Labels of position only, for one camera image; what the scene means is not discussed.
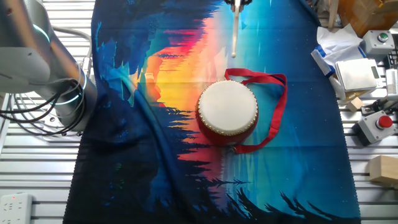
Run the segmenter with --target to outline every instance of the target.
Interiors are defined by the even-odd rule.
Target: emergency stop button
[[[379,129],[390,128],[392,126],[392,120],[389,116],[381,116],[376,122],[376,126]]]

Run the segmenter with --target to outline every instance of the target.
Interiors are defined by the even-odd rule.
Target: cardboard box
[[[369,30],[389,30],[398,21],[398,0],[344,0],[338,14],[344,26],[350,23],[363,37]]]

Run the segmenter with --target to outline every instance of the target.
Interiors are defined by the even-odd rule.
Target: white drumhead
[[[225,135],[249,129],[257,117],[256,97],[239,82],[225,80],[213,83],[198,102],[201,120]]]

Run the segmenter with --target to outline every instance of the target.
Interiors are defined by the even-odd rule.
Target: wooden block
[[[369,161],[370,181],[398,184],[398,158],[377,156]]]
[[[332,29],[335,25],[337,18],[338,0],[329,0],[329,29]]]
[[[355,99],[351,100],[351,102],[349,102],[347,104],[347,108],[351,111],[351,112],[355,112],[358,109],[360,109],[360,107],[363,105],[362,100],[360,100],[358,97],[356,97]]]

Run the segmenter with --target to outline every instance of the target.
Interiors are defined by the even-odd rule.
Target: white paper
[[[362,39],[356,36],[350,24],[335,33],[318,27],[317,41],[326,53],[324,61],[334,68],[336,62],[364,58],[358,49]]]

